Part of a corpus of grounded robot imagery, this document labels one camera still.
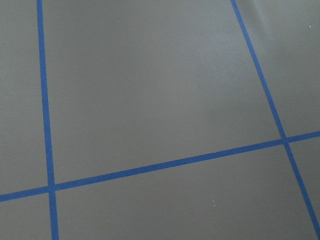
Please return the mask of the blue tape line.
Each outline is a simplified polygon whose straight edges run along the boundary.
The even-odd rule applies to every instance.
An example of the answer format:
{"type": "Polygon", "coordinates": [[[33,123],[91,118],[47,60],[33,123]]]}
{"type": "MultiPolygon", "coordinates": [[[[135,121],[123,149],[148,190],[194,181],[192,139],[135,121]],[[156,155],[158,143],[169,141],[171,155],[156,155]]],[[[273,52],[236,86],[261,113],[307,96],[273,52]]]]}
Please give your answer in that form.
{"type": "MultiPolygon", "coordinates": [[[[319,138],[319,137],[320,137],[320,131],[315,131],[315,132],[291,136],[291,137],[288,137],[287,140],[289,143],[295,143],[295,142],[300,142],[300,141],[319,138]]],[[[283,145],[283,140],[281,139],[271,140],[271,141],[256,143],[252,145],[217,151],[213,153],[207,153],[207,154],[202,154],[202,155],[197,155],[197,156],[192,156],[192,157],[187,157],[187,158],[182,158],[182,159],[177,159],[177,160],[172,160],[172,161],[167,161],[167,162],[162,162],[162,163],[157,163],[152,165],[146,165],[146,166],[127,169],[127,170],[121,170],[117,172],[97,175],[97,176],[57,183],[55,184],[53,189],[56,191],[62,191],[66,189],[77,188],[81,186],[96,184],[100,182],[106,182],[106,181],[125,178],[129,176],[140,175],[140,174],[145,174],[149,172],[169,169],[169,168],[175,168],[183,165],[189,165],[189,164],[204,162],[208,160],[214,160],[222,157],[238,155],[242,153],[267,149],[271,147],[277,147],[280,145],[283,145]]],[[[7,202],[7,201],[12,201],[16,199],[22,199],[22,198],[27,198],[27,197],[37,196],[37,195],[42,195],[47,193],[49,193],[48,186],[36,187],[36,188],[27,189],[27,190],[2,194],[0,195],[0,202],[7,202]]]]}
{"type": "Polygon", "coordinates": [[[240,9],[238,7],[238,4],[237,4],[237,2],[235,0],[232,0],[230,3],[232,5],[233,12],[234,12],[234,14],[235,14],[235,16],[237,18],[237,22],[238,22],[239,27],[240,27],[240,29],[242,31],[244,40],[246,42],[247,48],[249,50],[251,59],[253,61],[254,67],[255,67],[255,70],[257,72],[257,75],[259,77],[260,83],[262,85],[262,88],[263,88],[264,94],[266,96],[270,111],[272,113],[273,120],[275,122],[275,125],[277,127],[277,130],[278,130],[278,133],[279,133],[279,136],[280,136],[281,144],[283,145],[283,147],[285,149],[285,152],[286,152],[286,155],[288,157],[288,160],[290,162],[290,166],[291,166],[292,171],[294,173],[295,179],[296,179],[297,184],[299,186],[299,190],[301,192],[301,195],[303,197],[305,206],[307,208],[308,215],[309,215],[310,220],[312,222],[313,229],[315,231],[315,234],[316,234],[317,238],[319,238],[320,237],[320,224],[319,224],[317,215],[315,213],[315,210],[313,208],[313,205],[312,205],[308,190],[307,190],[307,188],[305,186],[304,180],[302,178],[302,175],[300,173],[299,167],[297,165],[296,159],[295,159],[294,154],[292,152],[290,143],[292,143],[292,142],[300,142],[300,141],[303,141],[303,140],[309,140],[309,139],[312,139],[312,138],[317,138],[317,137],[320,136],[320,132],[317,131],[317,132],[305,133],[305,134],[298,135],[298,136],[287,137],[285,129],[284,129],[283,124],[281,122],[280,116],[278,114],[278,111],[277,111],[273,96],[272,96],[271,91],[269,89],[267,80],[266,80],[266,78],[264,76],[262,67],[261,67],[261,65],[259,63],[259,59],[258,59],[257,54],[255,52],[255,49],[254,49],[254,46],[252,44],[250,35],[249,35],[248,31],[247,31],[245,22],[243,20],[242,15],[241,15],[241,11],[240,11],[240,9]]]}
{"type": "Polygon", "coordinates": [[[37,10],[37,31],[38,31],[38,51],[39,51],[39,69],[41,84],[41,103],[44,130],[45,159],[48,185],[49,215],[51,238],[59,239],[58,212],[55,189],[55,171],[51,136],[50,108],[48,97],[47,68],[46,68],[46,50],[43,19],[43,3],[41,0],[36,2],[37,10]]]}

